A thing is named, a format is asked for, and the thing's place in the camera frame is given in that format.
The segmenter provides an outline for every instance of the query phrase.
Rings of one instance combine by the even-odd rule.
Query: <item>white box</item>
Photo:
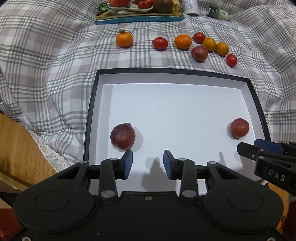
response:
[[[236,118],[250,124],[249,133],[234,139],[229,125]],[[240,142],[270,140],[267,124],[251,81],[241,77],[180,69],[129,68],[97,72],[85,138],[85,160],[90,165],[124,151],[110,141],[112,129],[129,122],[136,140],[133,166],[127,180],[117,180],[122,191],[176,191],[163,166],[163,152],[193,160],[198,165],[217,161],[252,179],[255,163],[240,157]],[[198,180],[200,194],[207,192]],[[98,180],[90,192],[97,195]]]

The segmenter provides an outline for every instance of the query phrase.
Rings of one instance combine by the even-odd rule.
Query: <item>can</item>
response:
[[[182,8],[185,14],[199,15],[197,0],[182,0]]]
[[[207,9],[207,16],[216,19],[228,20],[228,12],[211,6]]]

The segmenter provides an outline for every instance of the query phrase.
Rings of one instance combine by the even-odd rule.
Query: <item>blue tray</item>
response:
[[[132,22],[176,22],[184,19],[184,15],[175,16],[130,16],[112,19],[96,20],[95,24],[132,23]]]

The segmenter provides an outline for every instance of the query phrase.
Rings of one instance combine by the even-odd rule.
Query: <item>orange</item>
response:
[[[216,41],[212,38],[205,38],[202,45],[210,52],[216,49]]]
[[[133,44],[132,34],[121,29],[118,32],[119,34],[116,36],[116,44],[121,48],[130,47]]]
[[[217,54],[225,57],[229,52],[229,47],[224,42],[217,43],[216,52],[217,52]]]
[[[179,35],[175,38],[174,43],[175,43],[176,47],[179,49],[189,49],[192,41],[188,35],[182,34],[182,35]]]

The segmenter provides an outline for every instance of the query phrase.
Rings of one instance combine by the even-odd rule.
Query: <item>plum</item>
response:
[[[204,62],[209,55],[209,51],[204,46],[197,46],[191,50],[191,55],[196,61]]]
[[[250,125],[249,123],[242,119],[235,119],[230,125],[231,135],[235,138],[244,137],[249,132]]]
[[[111,143],[121,150],[130,149],[136,139],[136,133],[130,123],[115,126],[110,135]]]

